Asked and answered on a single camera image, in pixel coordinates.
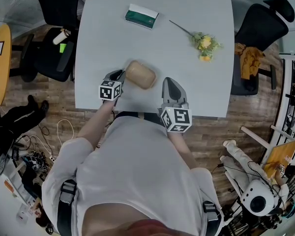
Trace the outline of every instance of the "black circular lens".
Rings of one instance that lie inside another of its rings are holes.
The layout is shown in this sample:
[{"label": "black circular lens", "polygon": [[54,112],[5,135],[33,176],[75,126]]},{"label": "black circular lens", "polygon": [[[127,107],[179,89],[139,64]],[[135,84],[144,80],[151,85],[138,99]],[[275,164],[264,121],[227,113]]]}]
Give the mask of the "black circular lens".
[{"label": "black circular lens", "polygon": [[250,203],[250,209],[253,212],[263,211],[266,206],[266,199],[261,196],[254,197]]}]

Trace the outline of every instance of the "round yellow table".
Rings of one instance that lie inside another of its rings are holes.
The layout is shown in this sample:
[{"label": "round yellow table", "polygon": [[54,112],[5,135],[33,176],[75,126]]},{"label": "round yellow table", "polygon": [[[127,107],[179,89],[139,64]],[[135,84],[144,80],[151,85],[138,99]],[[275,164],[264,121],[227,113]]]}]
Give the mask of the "round yellow table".
[{"label": "round yellow table", "polygon": [[11,39],[12,37],[9,26],[2,25],[0,27],[0,43],[3,42],[3,47],[0,55],[0,105],[3,102],[9,79],[12,51]]}]

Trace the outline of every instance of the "green tissue box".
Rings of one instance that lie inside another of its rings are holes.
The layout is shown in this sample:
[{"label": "green tissue box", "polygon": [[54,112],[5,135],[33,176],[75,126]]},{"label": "green tissue box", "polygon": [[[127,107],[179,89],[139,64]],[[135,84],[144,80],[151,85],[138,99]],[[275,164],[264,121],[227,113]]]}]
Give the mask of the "green tissue box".
[{"label": "green tissue box", "polygon": [[130,4],[125,18],[131,23],[146,27],[148,29],[152,29],[157,16],[158,12],[146,9],[135,4]]}]

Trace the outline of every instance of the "strap buckle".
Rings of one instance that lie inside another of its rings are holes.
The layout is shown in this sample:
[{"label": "strap buckle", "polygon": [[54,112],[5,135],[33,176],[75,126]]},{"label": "strap buckle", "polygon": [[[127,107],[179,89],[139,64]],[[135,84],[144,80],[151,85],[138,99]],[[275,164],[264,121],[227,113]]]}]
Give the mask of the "strap buckle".
[{"label": "strap buckle", "polygon": [[207,214],[208,221],[218,220],[216,205],[210,201],[204,201],[202,203],[203,211]]},{"label": "strap buckle", "polygon": [[77,190],[77,183],[74,180],[67,180],[61,186],[61,194],[60,194],[60,201],[72,204],[76,190]]}]

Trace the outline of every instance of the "green sticky note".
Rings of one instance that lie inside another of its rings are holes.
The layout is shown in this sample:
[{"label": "green sticky note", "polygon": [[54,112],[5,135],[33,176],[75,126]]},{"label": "green sticky note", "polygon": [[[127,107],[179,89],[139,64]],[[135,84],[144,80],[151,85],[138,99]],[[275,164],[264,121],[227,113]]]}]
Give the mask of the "green sticky note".
[{"label": "green sticky note", "polygon": [[64,51],[66,45],[67,45],[67,44],[60,44],[60,50],[59,50],[60,53],[63,53],[63,51]]}]

